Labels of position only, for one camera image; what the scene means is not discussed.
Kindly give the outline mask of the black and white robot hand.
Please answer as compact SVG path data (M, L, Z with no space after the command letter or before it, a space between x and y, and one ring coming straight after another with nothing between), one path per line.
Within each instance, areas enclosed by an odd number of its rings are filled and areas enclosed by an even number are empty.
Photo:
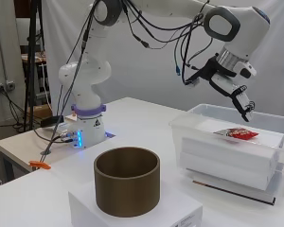
M240 77L249 79L257 72L249 61L238 58L228 51L212 57L208 64L211 72L208 82L217 92L229 97L245 122L253 116L255 102L246 95L247 86L240 83Z

